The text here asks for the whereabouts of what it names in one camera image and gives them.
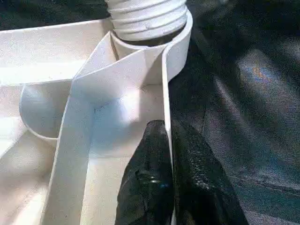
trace white plastic part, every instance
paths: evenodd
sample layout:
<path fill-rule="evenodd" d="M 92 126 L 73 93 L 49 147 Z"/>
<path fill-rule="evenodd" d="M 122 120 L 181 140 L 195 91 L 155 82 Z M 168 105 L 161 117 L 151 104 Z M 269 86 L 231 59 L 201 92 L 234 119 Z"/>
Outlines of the white plastic part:
<path fill-rule="evenodd" d="M 20 99 L 20 116 L 37 137 L 56 146 L 71 80 L 28 84 Z"/>
<path fill-rule="evenodd" d="M 55 153 L 23 124 L 22 88 L 0 86 L 0 225 L 38 225 Z"/>
<path fill-rule="evenodd" d="M 72 79 L 112 27 L 103 19 L 0 31 L 0 84 Z"/>
<path fill-rule="evenodd" d="M 162 37 L 187 21 L 186 0 L 107 0 L 114 31 L 119 38 L 140 41 Z"/>

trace dark fabric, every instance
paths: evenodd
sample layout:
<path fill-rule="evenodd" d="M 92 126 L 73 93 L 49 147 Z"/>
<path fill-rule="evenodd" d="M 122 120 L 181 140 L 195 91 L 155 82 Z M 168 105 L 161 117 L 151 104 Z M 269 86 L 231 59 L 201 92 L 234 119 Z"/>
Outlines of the dark fabric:
<path fill-rule="evenodd" d="M 186 67 L 169 84 L 172 117 L 204 136 L 250 224 L 300 223 L 300 2 L 220 3 L 193 16 Z"/>
<path fill-rule="evenodd" d="M 109 17 L 104 0 L 0 0 L 0 30 Z"/>
<path fill-rule="evenodd" d="M 162 120 L 147 124 L 122 177 L 115 225 L 166 225 L 173 212 L 173 175 Z"/>
<path fill-rule="evenodd" d="M 175 202 L 180 225 L 247 225 L 234 189 L 191 125 L 172 121 Z"/>

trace plastic compartment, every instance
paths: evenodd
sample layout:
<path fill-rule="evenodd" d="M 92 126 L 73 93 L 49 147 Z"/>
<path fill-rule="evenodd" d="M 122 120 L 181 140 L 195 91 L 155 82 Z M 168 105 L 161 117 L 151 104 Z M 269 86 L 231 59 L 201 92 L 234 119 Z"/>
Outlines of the plastic compartment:
<path fill-rule="evenodd" d="M 168 80 L 185 64 L 191 27 L 168 45 L 127 45 L 110 32 L 98 44 L 72 82 L 42 225 L 114 224 L 146 124 L 164 119 L 171 143 Z"/>
<path fill-rule="evenodd" d="M 44 82 L 65 80 L 70 86 L 111 27 L 106 19 L 0 32 L 0 225 L 39 224 L 53 166 L 55 147 L 45 141 L 43 132 L 30 132 L 20 116 L 24 85 L 36 93 L 29 95 L 29 102 L 40 96 L 51 105 L 55 101 L 47 92 L 41 96 L 41 87 L 51 85 Z M 63 113 L 65 102 L 59 104 Z M 32 108 L 29 115 L 35 113 Z"/>
<path fill-rule="evenodd" d="M 23 124 L 21 90 L 0 87 L 0 225 L 38 225 L 55 153 Z"/>
<path fill-rule="evenodd" d="M 0 31 L 0 83 L 72 79 L 112 27 L 104 19 Z"/>

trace black cloth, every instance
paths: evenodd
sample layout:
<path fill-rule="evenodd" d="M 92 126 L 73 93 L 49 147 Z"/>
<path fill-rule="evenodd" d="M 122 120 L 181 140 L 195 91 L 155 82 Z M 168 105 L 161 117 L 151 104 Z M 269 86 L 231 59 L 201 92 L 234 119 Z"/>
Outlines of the black cloth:
<path fill-rule="evenodd" d="M 115 225 L 167 225 L 173 208 L 168 136 L 165 123 L 153 120 L 124 171 Z"/>
<path fill-rule="evenodd" d="M 204 136 L 250 224 L 300 224 L 300 2 L 229 1 L 193 16 L 172 117 Z"/>

